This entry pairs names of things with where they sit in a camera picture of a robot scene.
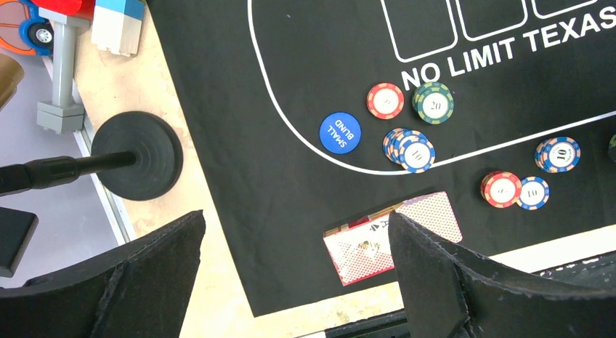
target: round black base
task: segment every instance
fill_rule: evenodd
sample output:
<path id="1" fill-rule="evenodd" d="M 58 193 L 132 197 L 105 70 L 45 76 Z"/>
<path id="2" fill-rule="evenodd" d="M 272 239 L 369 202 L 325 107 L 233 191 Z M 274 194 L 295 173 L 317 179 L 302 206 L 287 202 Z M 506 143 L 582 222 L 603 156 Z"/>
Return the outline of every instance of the round black base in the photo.
<path id="1" fill-rule="evenodd" d="M 92 155 L 130 151 L 135 164 L 101 172 L 98 177 L 112 193 L 134 201 L 162 196 L 182 171 L 182 145 L 174 130 L 149 113 L 121 113 L 105 122 L 92 141 Z"/>

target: toy car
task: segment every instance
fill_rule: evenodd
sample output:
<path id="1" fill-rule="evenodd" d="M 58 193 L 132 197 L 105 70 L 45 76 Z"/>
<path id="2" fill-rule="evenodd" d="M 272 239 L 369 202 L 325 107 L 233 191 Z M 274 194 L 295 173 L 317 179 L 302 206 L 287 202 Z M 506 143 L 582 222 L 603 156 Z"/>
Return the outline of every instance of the toy car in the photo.
<path id="1" fill-rule="evenodd" d="M 0 47 L 21 55 L 52 53 L 54 31 L 30 0 L 0 0 Z"/>

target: red toy block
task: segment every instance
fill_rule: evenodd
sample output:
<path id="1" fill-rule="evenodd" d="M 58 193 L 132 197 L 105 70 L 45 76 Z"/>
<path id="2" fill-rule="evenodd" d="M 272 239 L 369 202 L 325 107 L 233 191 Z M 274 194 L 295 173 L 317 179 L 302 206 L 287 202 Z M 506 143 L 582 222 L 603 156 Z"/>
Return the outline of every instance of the red toy block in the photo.
<path id="1" fill-rule="evenodd" d="M 36 6 L 85 20 L 94 18 L 96 0 L 31 0 Z"/>

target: white toy block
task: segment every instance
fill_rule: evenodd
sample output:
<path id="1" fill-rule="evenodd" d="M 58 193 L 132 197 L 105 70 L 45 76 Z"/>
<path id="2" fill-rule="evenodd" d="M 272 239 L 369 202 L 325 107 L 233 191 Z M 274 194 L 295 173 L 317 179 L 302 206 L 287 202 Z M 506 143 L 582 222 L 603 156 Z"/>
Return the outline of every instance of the white toy block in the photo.
<path id="1" fill-rule="evenodd" d="M 141 20 L 96 6 L 92 22 L 92 43 L 102 51 L 130 57 L 139 49 L 141 25 Z"/>

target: red poker chip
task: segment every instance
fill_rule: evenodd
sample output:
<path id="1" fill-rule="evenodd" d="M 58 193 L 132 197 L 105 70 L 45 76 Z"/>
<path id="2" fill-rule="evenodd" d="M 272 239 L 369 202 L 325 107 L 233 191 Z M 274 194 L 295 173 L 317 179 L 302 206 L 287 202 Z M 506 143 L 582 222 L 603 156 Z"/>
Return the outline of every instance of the red poker chip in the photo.
<path id="1" fill-rule="evenodd" d="M 510 172 L 493 172 L 482 181 L 483 198 L 499 209 L 515 204 L 521 193 L 522 181 Z"/>
<path id="2" fill-rule="evenodd" d="M 381 120 L 389 120 L 402 112 L 404 95 L 398 86 L 384 82 L 370 90 L 366 103 L 372 115 Z"/>

